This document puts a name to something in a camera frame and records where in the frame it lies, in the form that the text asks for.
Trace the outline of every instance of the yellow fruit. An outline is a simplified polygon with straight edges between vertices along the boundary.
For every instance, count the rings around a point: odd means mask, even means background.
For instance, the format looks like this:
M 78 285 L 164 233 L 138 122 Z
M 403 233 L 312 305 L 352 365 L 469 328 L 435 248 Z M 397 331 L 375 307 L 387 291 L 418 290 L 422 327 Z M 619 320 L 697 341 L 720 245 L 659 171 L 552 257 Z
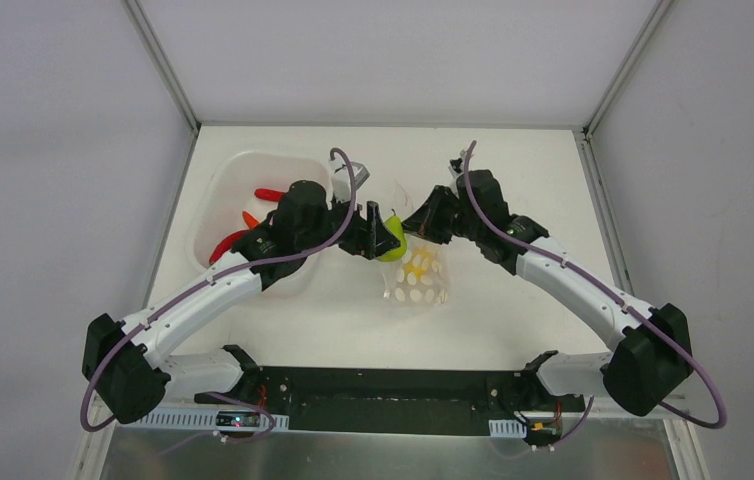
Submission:
M 400 260 L 403 254 L 406 253 L 406 236 L 403 233 L 403 225 L 401 225 L 401 219 L 397 215 L 392 215 L 387 218 L 385 222 L 386 230 L 392 233 L 398 240 L 401 241 L 401 246 L 384 253 L 382 256 L 377 257 L 377 260 L 381 262 L 394 262 Z

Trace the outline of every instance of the gray wall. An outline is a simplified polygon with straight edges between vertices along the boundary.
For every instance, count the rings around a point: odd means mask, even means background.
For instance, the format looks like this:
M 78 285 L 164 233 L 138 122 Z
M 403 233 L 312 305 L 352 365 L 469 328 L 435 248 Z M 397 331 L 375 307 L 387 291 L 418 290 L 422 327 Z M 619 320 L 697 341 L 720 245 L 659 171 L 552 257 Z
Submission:
M 204 121 L 583 125 L 656 0 L 143 0 Z
M 143 299 L 190 136 L 120 2 L 0 2 L 0 478 L 61 478 L 86 324 Z
M 689 314 L 730 409 L 712 476 L 754 478 L 754 1 L 679 2 L 595 140 L 634 289 Z

